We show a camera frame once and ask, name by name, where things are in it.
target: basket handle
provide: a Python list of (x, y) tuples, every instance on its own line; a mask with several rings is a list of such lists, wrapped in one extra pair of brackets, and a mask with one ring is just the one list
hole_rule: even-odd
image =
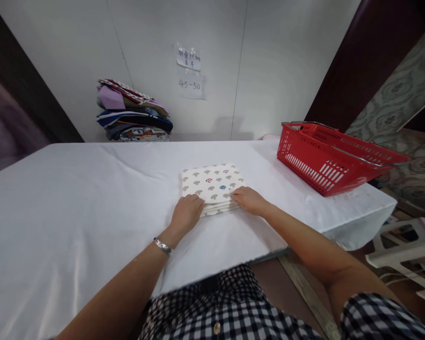
[(305, 120), (299, 120), (299, 121), (291, 121), (291, 122), (284, 122), (284, 123), (282, 123), (284, 126), (286, 126), (286, 127), (291, 127), (291, 126), (289, 126), (289, 125), (285, 125), (285, 124), (317, 124), (317, 125), (321, 125), (321, 126), (323, 126), (323, 127), (325, 127), (325, 128), (329, 128), (329, 129), (331, 129), (331, 130), (334, 130), (334, 131), (338, 131), (338, 129), (335, 129), (335, 128), (332, 128), (332, 127), (330, 127), (330, 126), (327, 126), (327, 125), (324, 125), (324, 124), (321, 124), (321, 123), (318, 123), (318, 122), (307, 122), (307, 121), (305, 121)]
[(377, 163), (373, 163), (373, 162), (367, 161), (366, 159), (363, 159), (361, 157), (355, 156), (352, 153), (348, 153), (346, 151), (343, 151), (342, 149), (339, 149), (336, 146), (331, 145), (331, 148), (333, 148), (335, 150), (338, 150), (340, 152), (343, 152), (343, 153), (347, 154), (348, 156), (352, 156), (354, 158), (357, 158), (358, 160), (364, 161), (365, 163), (368, 163), (368, 164), (371, 164), (371, 165), (374, 165), (374, 166), (377, 166), (377, 167), (380, 167), (380, 168), (388, 167), (388, 166), (401, 166), (401, 165), (405, 165), (405, 164), (408, 164), (409, 163), (409, 161), (406, 161), (406, 162), (402, 162), (402, 163), (377, 164)]

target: hand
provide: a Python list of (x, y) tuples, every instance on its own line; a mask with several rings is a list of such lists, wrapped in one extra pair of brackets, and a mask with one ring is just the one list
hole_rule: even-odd
[(261, 197), (259, 193), (249, 187), (240, 187), (231, 195), (244, 211), (261, 216), (269, 207), (270, 203)]
[(204, 200), (197, 195), (187, 195), (179, 199), (171, 218), (169, 228), (185, 236), (200, 219)]

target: silver bracelet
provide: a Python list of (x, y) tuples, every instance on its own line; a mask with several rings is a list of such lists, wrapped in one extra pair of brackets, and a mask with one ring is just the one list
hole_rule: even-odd
[(154, 243), (157, 244), (157, 246), (162, 249), (168, 256), (171, 256), (171, 252), (173, 249), (168, 247), (167, 245), (163, 244), (161, 241), (159, 241), (157, 238), (154, 238)]

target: button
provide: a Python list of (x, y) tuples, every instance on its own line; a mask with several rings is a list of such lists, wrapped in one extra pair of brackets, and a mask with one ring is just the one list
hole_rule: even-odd
[(220, 323), (216, 323), (214, 325), (214, 334), (217, 335), (221, 332), (221, 324)]

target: checkered fabric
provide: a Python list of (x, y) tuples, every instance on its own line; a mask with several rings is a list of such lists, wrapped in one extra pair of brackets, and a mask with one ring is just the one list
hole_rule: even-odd
[[(425, 339), (425, 326), (377, 294), (352, 297), (344, 339)], [(270, 305), (247, 264), (153, 301), (139, 339), (322, 339), (303, 321)]]

